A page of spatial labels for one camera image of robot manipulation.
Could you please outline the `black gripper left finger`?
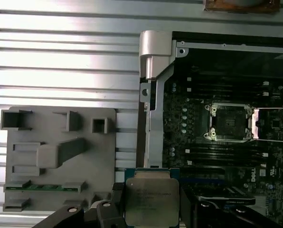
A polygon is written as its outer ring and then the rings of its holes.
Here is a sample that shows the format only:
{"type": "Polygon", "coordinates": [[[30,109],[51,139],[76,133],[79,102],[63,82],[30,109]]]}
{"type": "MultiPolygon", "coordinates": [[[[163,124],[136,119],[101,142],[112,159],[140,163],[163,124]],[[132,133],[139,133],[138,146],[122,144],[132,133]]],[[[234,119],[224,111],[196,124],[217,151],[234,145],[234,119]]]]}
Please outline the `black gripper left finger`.
{"type": "Polygon", "coordinates": [[[64,206],[36,224],[37,228],[124,228],[125,183],[113,185],[111,199],[97,201],[88,211],[64,206]]]}

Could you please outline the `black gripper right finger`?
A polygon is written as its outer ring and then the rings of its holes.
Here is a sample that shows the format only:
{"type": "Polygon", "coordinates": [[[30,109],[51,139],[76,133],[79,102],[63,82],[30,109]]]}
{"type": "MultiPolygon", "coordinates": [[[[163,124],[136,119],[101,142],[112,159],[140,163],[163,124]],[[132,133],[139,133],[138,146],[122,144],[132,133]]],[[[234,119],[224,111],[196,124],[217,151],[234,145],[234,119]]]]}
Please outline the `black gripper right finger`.
{"type": "Polygon", "coordinates": [[[180,220],[187,228],[276,228],[277,223],[234,198],[201,196],[181,186],[180,220]]]}

